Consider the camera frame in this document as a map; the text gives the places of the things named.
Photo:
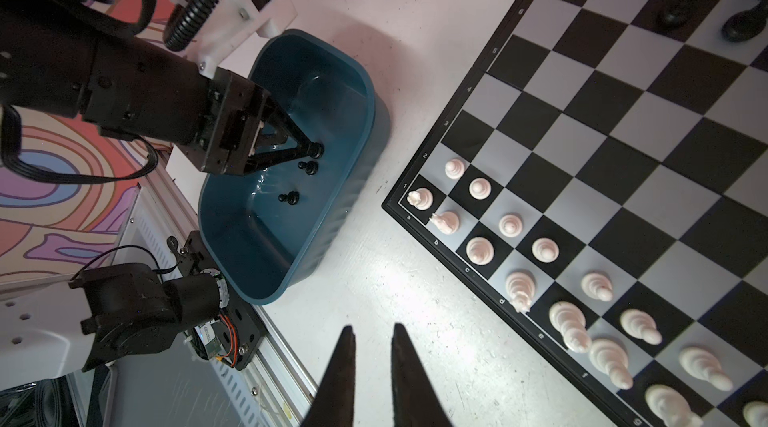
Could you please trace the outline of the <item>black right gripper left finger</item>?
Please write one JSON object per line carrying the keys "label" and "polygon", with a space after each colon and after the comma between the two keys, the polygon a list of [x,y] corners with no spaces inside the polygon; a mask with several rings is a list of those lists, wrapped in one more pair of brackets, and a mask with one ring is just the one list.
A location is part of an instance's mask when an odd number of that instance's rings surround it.
{"label": "black right gripper left finger", "polygon": [[351,325],[345,326],[319,384],[302,427],[354,424],[356,338]]}

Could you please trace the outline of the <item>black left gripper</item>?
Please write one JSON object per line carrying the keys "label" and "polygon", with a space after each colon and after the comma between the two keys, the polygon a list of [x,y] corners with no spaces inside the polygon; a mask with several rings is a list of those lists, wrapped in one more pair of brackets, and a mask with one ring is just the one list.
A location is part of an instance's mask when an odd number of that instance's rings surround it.
{"label": "black left gripper", "polygon": [[[250,155],[252,148],[280,146],[289,139],[297,147]],[[201,172],[243,175],[310,157],[307,151],[317,147],[268,90],[219,68],[209,80],[197,130],[179,149]]]}

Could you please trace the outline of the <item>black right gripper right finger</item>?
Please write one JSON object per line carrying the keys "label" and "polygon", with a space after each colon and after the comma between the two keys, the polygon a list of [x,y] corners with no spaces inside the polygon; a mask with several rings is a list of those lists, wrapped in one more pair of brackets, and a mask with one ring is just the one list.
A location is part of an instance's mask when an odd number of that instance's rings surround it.
{"label": "black right gripper right finger", "polygon": [[393,331],[391,377],[395,426],[452,426],[401,323]]}

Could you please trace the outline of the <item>black pawn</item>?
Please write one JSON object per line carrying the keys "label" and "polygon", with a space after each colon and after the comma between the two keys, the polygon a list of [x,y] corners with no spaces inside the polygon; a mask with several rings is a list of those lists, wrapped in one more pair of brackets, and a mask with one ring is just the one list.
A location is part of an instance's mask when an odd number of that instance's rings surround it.
{"label": "black pawn", "polygon": [[312,159],[319,159],[319,158],[321,158],[323,156],[323,154],[324,154],[324,145],[322,143],[320,143],[320,142],[312,142],[309,145],[307,154]]}

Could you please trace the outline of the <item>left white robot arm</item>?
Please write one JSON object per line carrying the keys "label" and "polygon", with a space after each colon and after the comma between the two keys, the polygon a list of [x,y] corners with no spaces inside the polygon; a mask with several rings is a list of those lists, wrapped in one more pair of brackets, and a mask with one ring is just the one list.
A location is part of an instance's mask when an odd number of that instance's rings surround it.
{"label": "left white robot arm", "polygon": [[[78,117],[119,140],[174,143],[209,174],[321,157],[323,145],[265,87],[219,65],[251,33],[282,33],[294,19],[290,0],[172,2],[154,45],[141,33],[157,0],[1,0],[2,165],[56,186],[109,182],[23,160],[21,108]],[[228,301],[212,271],[173,278],[158,266],[89,262],[4,304],[1,386],[163,352],[178,334],[222,319]]]}

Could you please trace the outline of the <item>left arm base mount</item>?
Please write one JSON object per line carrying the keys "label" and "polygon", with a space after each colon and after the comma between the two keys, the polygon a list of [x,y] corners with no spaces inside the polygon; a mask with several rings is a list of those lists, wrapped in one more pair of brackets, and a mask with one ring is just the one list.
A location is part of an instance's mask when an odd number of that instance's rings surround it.
{"label": "left arm base mount", "polygon": [[185,331],[197,336],[208,360],[244,370],[267,335],[264,321],[226,279],[198,230],[183,244],[173,236],[166,244],[181,275],[171,281],[171,291],[178,296]]}

